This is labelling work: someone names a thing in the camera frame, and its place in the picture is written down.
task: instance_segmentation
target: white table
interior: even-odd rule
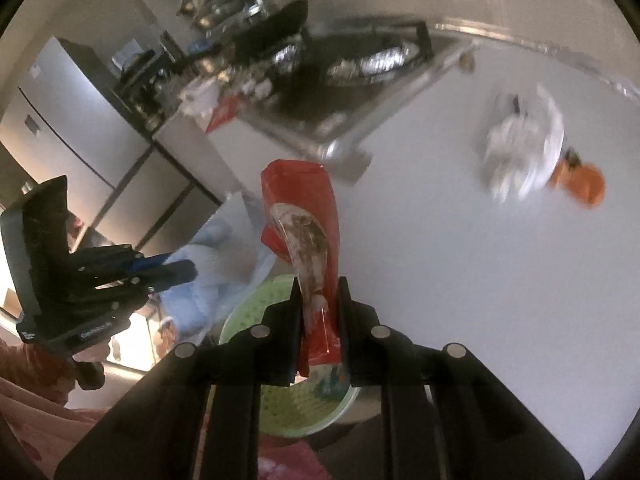
[[[494,90],[540,81],[566,142],[602,169],[586,210],[562,190],[492,202],[480,179]],[[235,121],[210,137],[249,189],[284,148]],[[354,187],[335,182],[340,273],[353,297],[414,342],[459,341],[589,478],[640,406],[640,107],[553,58],[482,47],[379,127]]]

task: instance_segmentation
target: person's arm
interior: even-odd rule
[[[76,386],[71,366],[34,344],[8,346],[0,340],[0,377],[64,406]]]

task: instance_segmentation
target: packaged food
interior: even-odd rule
[[[306,362],[337,364],[340,229],[329,175],[315,162],[276,160],[262,172],[262,195],[262,242],[293,264],[302,291]]]

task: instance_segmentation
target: person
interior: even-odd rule
[[[108,354],[109,346],[104,343],[76,354],[74,359],[98,362]],[[0,480],[18,478],[4,476],[9,474],[6,464],[15,466],[22,458],[12,436],[44,476],[52,479],[58,463],[107,412],[66,408],[74,387],[72,369],[65,360],[34,344],[8,346],[0,340],[0,447],[4,448],[0,449]],[[12,435],[2,435],[2,428],[8,428]],[[261,435],[259,447],[260,480],[330,480],[303,440]]]

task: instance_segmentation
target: green basket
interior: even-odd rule
[[[226,320],[220,344],[238,332],[262,321],[264,311],[273,303],[289,299],[294,276],[286,274],[265,282],[240,304]],[[260,432],[299,438],[324,430],[353,404],[359,388],[350,387],[342,400],[319,397],[311,381],[288,388],[263,386],[260,392]]]

